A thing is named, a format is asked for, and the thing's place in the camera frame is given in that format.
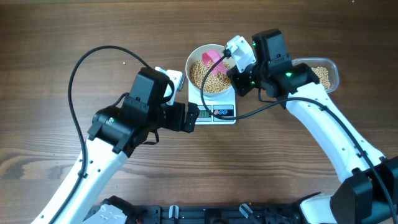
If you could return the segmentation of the pink plastic measuring scoop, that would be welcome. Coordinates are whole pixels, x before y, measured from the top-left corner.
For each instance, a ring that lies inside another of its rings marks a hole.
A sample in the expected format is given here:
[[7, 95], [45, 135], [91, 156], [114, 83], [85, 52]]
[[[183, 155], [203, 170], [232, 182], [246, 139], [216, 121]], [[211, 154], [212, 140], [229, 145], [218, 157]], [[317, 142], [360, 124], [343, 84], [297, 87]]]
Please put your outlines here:
[[[206, 68], [211, 68], [219, 59], [221, 55], [216, 50], [207, 50], [202, 53], [201, 59], [206, 66]], [[217, 73], [224, 73], [228, 71], [227, 68], [224, 67], [223, 62], [220, 62], [212, 71], [211, 74], [216, 75]]]

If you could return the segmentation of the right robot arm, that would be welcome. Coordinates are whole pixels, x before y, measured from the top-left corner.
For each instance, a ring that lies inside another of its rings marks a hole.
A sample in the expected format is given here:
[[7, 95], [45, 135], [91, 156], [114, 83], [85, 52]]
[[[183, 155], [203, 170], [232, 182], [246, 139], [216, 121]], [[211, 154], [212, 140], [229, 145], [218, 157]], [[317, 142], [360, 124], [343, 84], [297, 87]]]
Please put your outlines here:
[[264, 90], [294, 115], [323, 149], [340, 181], [333, 195], [315, 194], [298, 209], [305, 223], [380, 223], [397, 220], [397, 159], [368, 143], [330, 99], [311, 67], [290, 57], [277, 29], [229, 40], [228, 71], [239, 96]]

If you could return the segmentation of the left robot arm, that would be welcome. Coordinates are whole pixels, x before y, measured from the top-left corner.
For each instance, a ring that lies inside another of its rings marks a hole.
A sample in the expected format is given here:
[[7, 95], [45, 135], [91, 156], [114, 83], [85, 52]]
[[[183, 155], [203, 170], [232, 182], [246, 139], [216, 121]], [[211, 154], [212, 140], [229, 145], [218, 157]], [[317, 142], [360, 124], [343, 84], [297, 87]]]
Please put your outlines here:
[[184, 74], [143, 67], [132, 89], [119, 102], [93, 117], [82, 152], [61, 186], [34, 223], [82, 223], [110, 178], [135, 148], [147, 144], [159, 128], [190, 133], [199, 110], [196, 104], [176, 103]]

